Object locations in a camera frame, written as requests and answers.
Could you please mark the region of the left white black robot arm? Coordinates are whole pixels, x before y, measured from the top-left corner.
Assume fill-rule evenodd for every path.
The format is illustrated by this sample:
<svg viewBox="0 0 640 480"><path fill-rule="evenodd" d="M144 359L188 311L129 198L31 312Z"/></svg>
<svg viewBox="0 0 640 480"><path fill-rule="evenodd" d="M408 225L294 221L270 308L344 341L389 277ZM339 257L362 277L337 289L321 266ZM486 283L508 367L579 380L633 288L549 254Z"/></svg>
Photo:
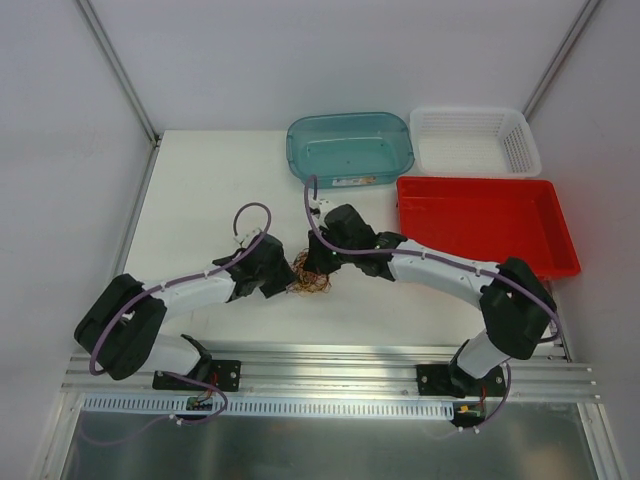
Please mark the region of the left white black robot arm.
<svg viewBox="0 0 640 480"><path fill-rule="evenodd" d="M154 284L130 274L114 277L76 327L74 339L89 353L93 376L121 381L152 372L159 389L234 391L236 381L223 379L219 361L201 341L188 333L166 335L162 325L255 291L271 298L296 280L282 243L262 232L247 247L182 277Z"/></svg>

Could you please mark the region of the white perforated plastic basket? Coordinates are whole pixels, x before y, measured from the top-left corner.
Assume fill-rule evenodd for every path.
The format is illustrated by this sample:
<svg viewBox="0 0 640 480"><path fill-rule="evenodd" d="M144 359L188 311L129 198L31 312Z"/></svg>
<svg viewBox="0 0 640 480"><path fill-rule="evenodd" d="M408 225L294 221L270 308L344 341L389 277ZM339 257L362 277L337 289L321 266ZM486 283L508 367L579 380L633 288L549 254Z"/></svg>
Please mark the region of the white perforated plastic basket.
<svg viewBox="0 0 640 480"><path fill-rule="evenodd" d="M533 178L542 164L524 115L497 107L421 107L409 115L415 168L423 175Z"/></svg>

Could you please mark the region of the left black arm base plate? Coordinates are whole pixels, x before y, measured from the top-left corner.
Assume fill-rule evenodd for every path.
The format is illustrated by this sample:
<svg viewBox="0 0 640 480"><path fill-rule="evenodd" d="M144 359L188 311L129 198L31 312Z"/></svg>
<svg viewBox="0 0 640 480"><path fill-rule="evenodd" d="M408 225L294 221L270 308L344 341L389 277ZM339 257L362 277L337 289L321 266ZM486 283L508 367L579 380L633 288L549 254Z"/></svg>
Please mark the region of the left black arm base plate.
<svg viewBox="0 0 640 480"><path fill-rule="evenodd" d="M242 362L239 360L201 360L184 377L214 385L224 392L237 392L240 384ZM156 373L152 388L158 391L196 391L199 386L174 376Z"/></svg>

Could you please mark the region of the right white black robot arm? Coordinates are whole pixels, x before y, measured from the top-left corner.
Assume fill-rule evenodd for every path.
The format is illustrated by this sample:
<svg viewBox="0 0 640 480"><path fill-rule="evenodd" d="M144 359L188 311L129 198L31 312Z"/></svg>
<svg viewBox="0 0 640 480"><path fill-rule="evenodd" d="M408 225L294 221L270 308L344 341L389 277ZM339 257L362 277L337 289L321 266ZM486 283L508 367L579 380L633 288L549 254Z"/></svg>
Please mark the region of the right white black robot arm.
<svg viewBox="0 0 640 480"><path fill-rule="evenodd" d="M369 277L436 289L481 312L481 332L465 341L448 364L419 376L424 387L457 398L476 395L502 363L528 360L549 342L545 332L557 307L524 260L466 259L398 233L377 233L350 204L313 200L305 210L310 224L305 271L330 275L350 264Z"/></svg>

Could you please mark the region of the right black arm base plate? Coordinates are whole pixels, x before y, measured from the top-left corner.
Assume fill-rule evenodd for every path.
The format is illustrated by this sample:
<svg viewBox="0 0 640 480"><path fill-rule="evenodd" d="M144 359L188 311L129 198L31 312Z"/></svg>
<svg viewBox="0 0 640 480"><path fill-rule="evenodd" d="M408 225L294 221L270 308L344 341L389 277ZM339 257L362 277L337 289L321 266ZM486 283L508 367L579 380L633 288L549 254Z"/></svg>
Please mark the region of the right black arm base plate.
<svg viewBox="0 0 640 480"><path fill-rule="evenodd" d="M448 364L419 364L416 366L416 382L419 395L428 397L498 398L506 393L505 374L500 366L492 368L481 378L474 378Z"/></svg>

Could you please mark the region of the left aluminium frame post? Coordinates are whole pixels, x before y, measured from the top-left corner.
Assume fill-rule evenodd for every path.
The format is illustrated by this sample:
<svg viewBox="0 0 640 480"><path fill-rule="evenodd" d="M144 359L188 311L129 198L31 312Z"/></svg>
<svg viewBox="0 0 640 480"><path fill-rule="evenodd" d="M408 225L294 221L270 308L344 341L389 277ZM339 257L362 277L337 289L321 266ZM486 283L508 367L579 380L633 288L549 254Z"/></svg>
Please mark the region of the left aluminium frame post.
<svg viewBox="0 0 640 480"><path fill-rule="evenodd" d="M119 88L131 108L138 124L142 128L145 137L153 146L156 146L161 140L161 135L153 125L153 122L151 121L151 118L136 91L125 65L120 59L120 56L116 51L93 2L90 0L75 0L74 5L85 22L87 29L95 41L109 70L116 79Z"/></svg>

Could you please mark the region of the teal transparent plastic bin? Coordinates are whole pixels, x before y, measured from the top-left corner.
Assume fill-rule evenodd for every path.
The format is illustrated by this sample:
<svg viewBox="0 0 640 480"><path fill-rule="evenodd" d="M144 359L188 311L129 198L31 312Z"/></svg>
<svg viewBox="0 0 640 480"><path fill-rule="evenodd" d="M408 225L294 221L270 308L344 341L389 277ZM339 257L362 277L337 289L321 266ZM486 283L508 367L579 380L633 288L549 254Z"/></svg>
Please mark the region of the teal transparent plastic bin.
<svg viewBox="0 0 640 480"><path fill-rule="evenodd" d="M409 128L389 112L309 116L285 136L289 170L320 189L390 184L407 173L415 156Z"/></svg>

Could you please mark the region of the right aluminium frame post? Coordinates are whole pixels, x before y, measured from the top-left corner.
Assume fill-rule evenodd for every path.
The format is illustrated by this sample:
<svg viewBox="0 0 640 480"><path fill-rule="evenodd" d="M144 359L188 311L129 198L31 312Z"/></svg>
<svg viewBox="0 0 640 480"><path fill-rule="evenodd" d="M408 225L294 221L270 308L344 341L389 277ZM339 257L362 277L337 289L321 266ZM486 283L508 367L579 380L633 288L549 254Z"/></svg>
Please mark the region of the right aluminium frame post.
<svg viewBox="0 0 640 480"><path fill-rule="evenodd" d="M544 103L545 97L551 91L554 82L559 78L565 64L604 4L604 0L586 0L580 5L576 16L569 24L521 110L522 115L528 122L534 118Z"/></svg>

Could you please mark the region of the aluminium frame post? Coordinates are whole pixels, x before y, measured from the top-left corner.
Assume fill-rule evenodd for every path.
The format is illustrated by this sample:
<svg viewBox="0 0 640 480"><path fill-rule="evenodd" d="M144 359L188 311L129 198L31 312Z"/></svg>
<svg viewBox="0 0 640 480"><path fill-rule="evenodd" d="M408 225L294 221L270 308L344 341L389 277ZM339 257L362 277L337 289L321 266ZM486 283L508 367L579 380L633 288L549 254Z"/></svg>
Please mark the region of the aluminium frame post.
<svg viewBox="0 0 640 480"><path fill-rule="evenodd" d="M145 137L153 146L156 146L161 140L161 135L153 125L153 122L151 121L151 118L136 91L125 65L120 59L120 56L116 51L93 2L90 0L75 0L74 5L85 22L87 29L95 41L109 70L116 79L119 88L131 108L138 124L142 128Z"/></svg>
<svg viewBox="0 0 640 480"><path fill-rule="evenodd" d="M551 91L554 82L559 78L565 64L604 4L604 0L586 0L580 5L576 16L569 24L521 110L522 115L528 122L534 118L544 103L545 97Z"/></svg>

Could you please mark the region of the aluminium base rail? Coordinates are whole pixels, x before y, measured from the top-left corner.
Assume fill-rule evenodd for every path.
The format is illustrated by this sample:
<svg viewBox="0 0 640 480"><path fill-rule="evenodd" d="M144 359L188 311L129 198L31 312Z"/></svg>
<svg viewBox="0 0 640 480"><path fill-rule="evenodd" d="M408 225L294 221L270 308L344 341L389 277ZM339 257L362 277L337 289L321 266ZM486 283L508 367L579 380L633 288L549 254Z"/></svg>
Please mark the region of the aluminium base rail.
<svg viewBox="0 0 640 480"><path fill-rule="evenodd" d="M241 363L239 392L246 396L399 399L418 394L416 367L446 363L447 346L305 345L208 342L212 356ZM591 365L569 362L559 347L544 347L527 361L513 360L514 402L600 403Z"/></svg>

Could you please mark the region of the red plastic tray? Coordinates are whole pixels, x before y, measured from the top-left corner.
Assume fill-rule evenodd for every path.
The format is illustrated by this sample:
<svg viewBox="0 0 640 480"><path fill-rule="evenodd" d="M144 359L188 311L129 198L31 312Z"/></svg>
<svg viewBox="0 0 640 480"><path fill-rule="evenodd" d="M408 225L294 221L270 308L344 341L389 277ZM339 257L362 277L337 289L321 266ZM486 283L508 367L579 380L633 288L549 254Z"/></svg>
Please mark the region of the red plastic tray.
<svg viewBox="0 0 640 480"><path fill-rule="evenodd" d="M403 176L396 190L400 231L422 245L482 261L518 257L543 280L581 272L547 180Z"/></svg>

